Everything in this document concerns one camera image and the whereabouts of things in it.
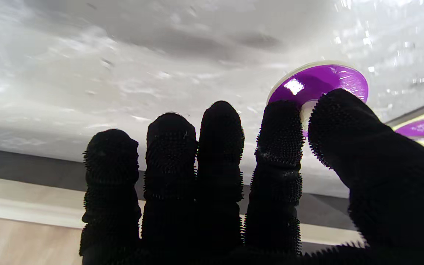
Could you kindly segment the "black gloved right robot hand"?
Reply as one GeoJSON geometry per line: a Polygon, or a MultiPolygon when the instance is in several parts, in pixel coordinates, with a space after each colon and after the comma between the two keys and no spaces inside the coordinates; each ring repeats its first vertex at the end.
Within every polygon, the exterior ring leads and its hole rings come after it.
{"type": "Polygon", "coordinates": [[[226,101],[194,126],[177,113],[148,126],[140,210],[138,143],[101,131],[84,153],[84,265],[424,265],[424,147],[382,123],[344,89],[311,114],[311,150],[349,188],[349,216],[364,244],[301,253],[297,206],[301,119],[292,101],[266,106],[242,224],[244,133],[226,101]]]}

